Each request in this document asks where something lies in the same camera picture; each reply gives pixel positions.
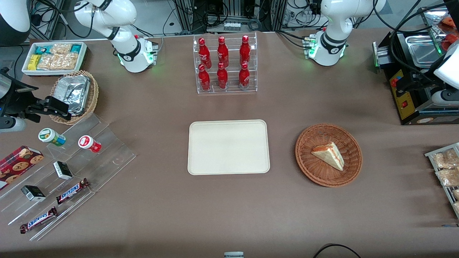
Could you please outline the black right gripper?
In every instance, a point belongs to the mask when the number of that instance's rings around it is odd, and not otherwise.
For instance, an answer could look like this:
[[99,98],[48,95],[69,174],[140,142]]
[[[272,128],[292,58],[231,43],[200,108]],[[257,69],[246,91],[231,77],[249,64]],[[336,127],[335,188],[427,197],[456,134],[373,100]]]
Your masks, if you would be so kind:
[[16,115],[36,103],[36,108],[27,109],[27,119],[39,123],[40,115],[58,116],[66,121],[71,120],[68,113],[68,104],[46,96],[44,100],[37,99],[33,95],[38,87],[28,85],[8,75],[7,71],[1,71],[1,116]]

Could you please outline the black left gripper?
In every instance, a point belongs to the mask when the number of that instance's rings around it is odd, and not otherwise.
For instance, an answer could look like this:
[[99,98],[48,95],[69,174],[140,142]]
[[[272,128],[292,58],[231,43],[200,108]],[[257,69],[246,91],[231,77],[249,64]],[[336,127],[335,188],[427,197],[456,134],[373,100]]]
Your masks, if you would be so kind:
[[397,93],[404,94],[415,90],[429,87],[441,88],[436,75],[433,72],[410,72],[410,75],[397,76]]

